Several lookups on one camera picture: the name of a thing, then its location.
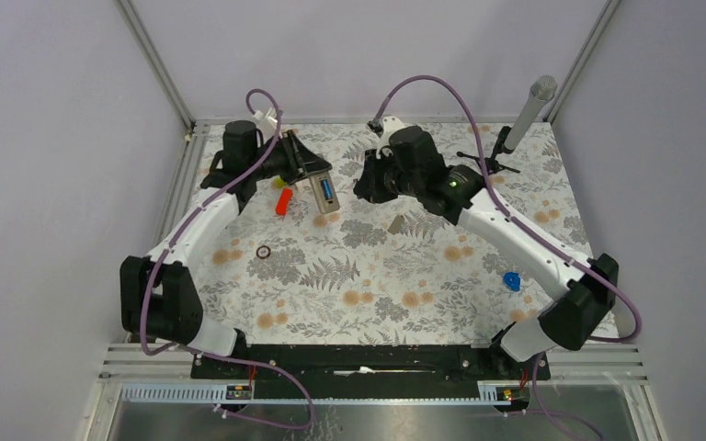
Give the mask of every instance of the brown ring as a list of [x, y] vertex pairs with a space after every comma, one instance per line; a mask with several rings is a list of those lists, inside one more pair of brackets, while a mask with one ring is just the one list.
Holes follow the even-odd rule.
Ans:
[[[261, 250], [267, 250], [267, 255], [261, 256], [261, 254], [259, 253]], [[259, 259], [266, 259], [271, 255], [272, 255], [272, 249], [266, 245], [261, 245], [258, 248], [256, 248], [256, 257], [258, 257]]]

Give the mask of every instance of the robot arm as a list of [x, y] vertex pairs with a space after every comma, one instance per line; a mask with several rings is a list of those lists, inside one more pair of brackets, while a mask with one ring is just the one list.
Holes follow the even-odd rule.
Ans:
[[[417, 126], [406, 127], [394, 117], [384, 118], [377, 131], [379, 150], [365, 152], [364, 170], [353, 190], [356, 196], [371, 203], [399, 195], [415, 197], [427, 211], [486, 239], [532, 275], [553, 299], [539, 317], [512, 323], [497, 334], [492, 346], [518, 362], [556, 345], [580, 349], [612, 308], [615, 296], [506, 219], [484, 188], [483, 178], [466, 165], [446, 166], [428, 133]], [[592, 260], [525, 216], [518, 218], [576, 262], [616, 283], [618, 264], [606, 254]]]
[[[148, 292], [150, 273], [165, 254], [149, 288], [147, 334], [221, 356], [232, 353], [237, 332], [204, 315], [191, 270], [204, 258], [206, 245], [239, 216], [256, 193], [256, 183], [274, 176], [288, 184], [309, 179], [322, 213], [339, 209], [328, 174], [332, 165], [310, 152], [292, 131], [275, 133], [274, 110], [257, 112], [256, 122], [234, 121], [226, 125], [223, 148], [215, 153], [210, 173], [201, 182], [199, 200], [206, 201], [248, 170], [265, 154], [273, 136], [275, 149], [251, 175], [212, 202], [200, 202], [145, 257], [131, 256], [120, 266], [120, 313], [123, 328], [138, 333], [142, 299]], [[258, 139], [266, 140], [259, 145]]]

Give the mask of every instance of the tabletop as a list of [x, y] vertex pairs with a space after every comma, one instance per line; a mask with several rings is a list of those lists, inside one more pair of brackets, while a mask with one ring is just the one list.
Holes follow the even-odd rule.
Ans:
[[[446, 164], [474, 161], [469, 124], [426, 123]], [[502, 124], [479, 124], [490, 153]], [[371, 205], [353, 195], [363, 153], [376, 136], [363, 124], [288, 125], [334, 169], [340, 210], [319, 214], [306, 183], [290, 201], [285, 217], [275, 214], [281, 188], [258, 183], [239, 218], [190, 268], [205, 313], [241, 329], [256, 344], [433, 345], [490, 341], [513, 321], [536, 315], [551, 299], [540, 286], [482, 238], [426, 212], [414, 199], [399, 197]], [[223, 126], [211, 126], [191, 206], [212, 156], [222, 148]], [[535, 123], [502, 164], [492, 182], [523, 215], [568, 245], [591, 255], [559, 149], [548, 123]], [[387, 232], [397, 215], [402, 229]], [[266, 245], [269, 258], [256, 257]], [[503, 283], [519, 272], [521, 289]], [[594, 332], [618, 336], [611, 314]]]

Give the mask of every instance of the mesh microphone head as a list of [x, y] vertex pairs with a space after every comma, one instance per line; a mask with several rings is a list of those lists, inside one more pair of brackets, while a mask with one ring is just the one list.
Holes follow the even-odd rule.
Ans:
[[553, 96], [556, 95], [556, 89], [559, 88], [559, 84], [556, 83], [556, 79], [550, 75], [543, 75], [531, 85], [531, 94], [539, 99], [540, 101], [551, 101]]

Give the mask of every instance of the white wall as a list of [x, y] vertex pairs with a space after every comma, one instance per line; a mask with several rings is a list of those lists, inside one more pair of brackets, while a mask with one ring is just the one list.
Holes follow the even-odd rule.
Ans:
[[0, 441], [72, 438], [182, 135], [113, 1], [0, 1]]
[[623, 2], [554, 128], [669, 439], [706, 439], [706, 2]]
[[[199, 119], [243, 116], [263, 87], [286, 118], [371, 118], [408, 76], [454, 85], [473, 113], [516, 116], [541, 74], [569, 72], [605, 0], [136, 0]], [[404, 116], [460, 116], [439, 85], [411, 85]]]

